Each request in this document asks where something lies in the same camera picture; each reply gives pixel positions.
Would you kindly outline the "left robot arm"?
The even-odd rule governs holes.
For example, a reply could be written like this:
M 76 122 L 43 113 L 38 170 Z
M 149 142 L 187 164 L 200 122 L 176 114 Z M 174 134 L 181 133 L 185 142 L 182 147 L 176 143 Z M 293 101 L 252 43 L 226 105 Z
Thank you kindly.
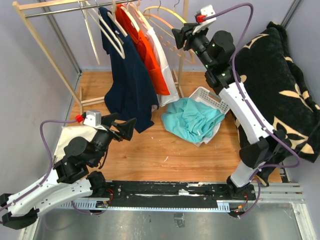
M 63 148 L 61 160 L 49 159 L 49 168 L 42 178 L 18 193 L 2 194 L 0 209 L 7 212 L 1 225 L 21 230 L 57 206 L 78 198 L 103 197 L 109 191 L 104 175 L 100 171 L 89 172 L 88 168 L 103 167 L 110 143 L 130 141 L 137 122 L 136 118 L 122 123 L 117 119 L 118 113 L 102 116 L 96 110 L 77 115 L 74 123 L 95 130 L 92 140 L 80 135 L 73 137 Z

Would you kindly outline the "teal t shirt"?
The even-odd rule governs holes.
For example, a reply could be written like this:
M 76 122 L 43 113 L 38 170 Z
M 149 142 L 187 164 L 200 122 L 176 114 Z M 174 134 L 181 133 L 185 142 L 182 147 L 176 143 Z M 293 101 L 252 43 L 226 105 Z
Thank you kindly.
M 186 97 L 169 103 L 161 115 L 165 130 L 193 144 L 211 137 L 215 125 L 224 118 L 218 109 Z

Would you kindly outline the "orange hanger with metal hook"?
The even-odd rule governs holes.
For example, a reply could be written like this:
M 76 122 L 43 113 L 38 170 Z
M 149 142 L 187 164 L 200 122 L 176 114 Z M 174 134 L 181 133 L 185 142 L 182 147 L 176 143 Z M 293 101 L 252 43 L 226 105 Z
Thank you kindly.
M 176 19 L 176 20 L 178 20 L 175 16 L 173 16 L 172 14 L 170 14 L 170 13 L 168 13 L 168 12 L 166 12 L 166 11 L 164 11 L 165 13 L 167 13 L 167 14 L 169 14 L 170 16 L 172 16 L 174 19 Z M 168 26 L 166 26 L 165 24 L 163 24 L 161 21 L 159 21 L 159 20 L 157 20 L 156 18 L 153 18 L 153 17 L 151 17 L 151 20 L 152 21 L 154 21 L 157 25 L 159 25 L 159 26 L 161 26 L 164 30 L 166 30 L 167 32 L 169 32 L 169 33 L 171 33 L 172 34 L 172 32 L 171 32 L 171 29 L 168 27 Z M 169 35 L 167 35 L 166 33 L 164 33 L 160 28 L 158 28 L 157 26 L 155 26 L 157 29 L 159 29 L 160 31 L 161 31 L 161 33 L 162 34 L 160 34 L 159 36 L 162 36 L 163 37 L 163 41 L 164 42 L 170 42 L 170 45 L 171 45 L 171 47 L 174 47 L 173 45 L 172 45 L 172 43 L 171 43 L 171 40 L 173 40 L 173 38 L 171 38 Z

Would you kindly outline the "white pink t shirt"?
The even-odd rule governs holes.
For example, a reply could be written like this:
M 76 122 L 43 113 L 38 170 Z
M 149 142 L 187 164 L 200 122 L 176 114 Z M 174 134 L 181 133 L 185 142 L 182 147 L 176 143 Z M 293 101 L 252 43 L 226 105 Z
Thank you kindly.
M 137 25 L 142 30 L 146 39 L 149 41 L 153 50 L 153 54 L 155 55 L 156 61 L 161 69 L 165 85 L 169 91 L 169 95 L 157 95 L 159 106 L 164 107 L 169 103 L 179 100 L 180 97 L 176 89 L 176 85 L 174 83 L 173 75 L 171 73 L 165 52 L 153 27 L 148 23 L 147 19 L 138 10 L 138 7 L 134 3 L 128 3 L 126 5 L 126 8 L 137 22 Z

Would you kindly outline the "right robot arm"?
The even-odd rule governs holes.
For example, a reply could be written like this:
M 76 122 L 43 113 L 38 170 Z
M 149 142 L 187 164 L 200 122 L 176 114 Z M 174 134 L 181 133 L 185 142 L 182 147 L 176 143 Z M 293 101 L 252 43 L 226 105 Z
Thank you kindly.
M 254 105 L 237 72 L 233 70 L 231 57 L 235 45 L 232 35 L 219 30 L 209 40 L 208 29 L 194 32 L 196 27 L 197 23 L 185 23 L 181 29 L 173 28 L 171 31 L 178 49 L 195 52 L 206 68 L 207 84 L 227 103 L 246 134 L 249 145 L 240 149 L 240 163 L 226 181 L 227 196 L 238 200 L 258 169 L 273 156 L 277 144 L 270 134 L 274 128 Z

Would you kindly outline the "yellow hanger with metal hook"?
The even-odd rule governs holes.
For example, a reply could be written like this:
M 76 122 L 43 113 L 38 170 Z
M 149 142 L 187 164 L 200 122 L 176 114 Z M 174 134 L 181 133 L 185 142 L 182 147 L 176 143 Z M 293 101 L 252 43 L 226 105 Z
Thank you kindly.
M 144 9 L 142 15 L 147 17 L 147 19 L 151 23 L 153 23 L 155 26 L 157 26 L 159 29 L 161 29 L 164 33 L 166 33 L 168 36 L 170 36 L 171 38 L 174 39 L 175 37 L 171 33 L 167 32 L 165 29 L 163 29 L 161 26 L 159 26 L 158 24 L 156 24 L 154 21 L 151 20 L 151 18 L 155 18 L 155 19 L 161 21 L 163 24 L 165 24 L 171 30 L 174 28 L 170 23 L 168 23 L 166 20 L 164 20 L 163 18 L 161 18 L 159 16 L 159 10 L 166 11 L 166 12 L 170 13 L 171 15 L 175 16 L 182 24 L 185 24 L 186 21 L 180 15 L 178 15 L 174 10 L 171 10 L 166 7 L 162 7 L 161 5 L 160 6 L 149 6 Z M 182 60 L 182 62 L 187 61 L 188 63 L 190 63 L 192 65 L 196 64 L 195 52 L 193 50 L 187 51 L 190 55 L 190 59 L 187 59 L 185 55 L 182 55 L 182 50 L 178 50 L 178 48 L 176 46 L 171 47 L 170 42 L 169 41 L 164 42 L 162 36 L 159 36 L 159 40 L 163 45 L 167 46 L 172 52 L 176 53 L 176 55 L 180 57 L 180 60 Z

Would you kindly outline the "sheer white t shirt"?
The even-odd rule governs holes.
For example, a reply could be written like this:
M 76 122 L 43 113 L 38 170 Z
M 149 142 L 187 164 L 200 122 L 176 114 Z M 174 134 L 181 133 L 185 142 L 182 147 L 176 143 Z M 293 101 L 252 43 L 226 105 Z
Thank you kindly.
M 221 123 L 219 122 L 212 129 L 212 136 L 211 137 L 203 137 L 200 142 L 194 143 L 194 145 L 197 146 L 197 147 L 200 147 L 202 143 L 208 144 L 213 139 L 213 137 L 218 133 L 218 131 L 220 129 L 220 126 L 221 126 Z

